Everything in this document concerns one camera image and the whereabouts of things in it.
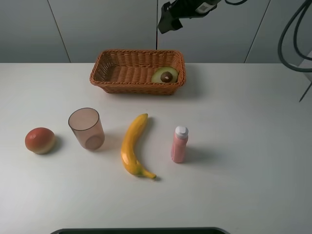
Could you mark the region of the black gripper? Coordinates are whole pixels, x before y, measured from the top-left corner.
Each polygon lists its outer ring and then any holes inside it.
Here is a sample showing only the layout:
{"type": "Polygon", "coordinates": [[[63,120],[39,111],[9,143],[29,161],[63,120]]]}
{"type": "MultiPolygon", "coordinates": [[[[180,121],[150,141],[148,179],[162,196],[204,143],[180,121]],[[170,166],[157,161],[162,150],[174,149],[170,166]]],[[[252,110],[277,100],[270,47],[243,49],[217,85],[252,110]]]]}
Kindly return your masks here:
{"type": "Polygon", "coordinates": [[[219,0],[175,0],[163,4],[158,23],[160,33],[176,31],[183,26],[179,19],[200,18],[217,8],[219,0]]]}

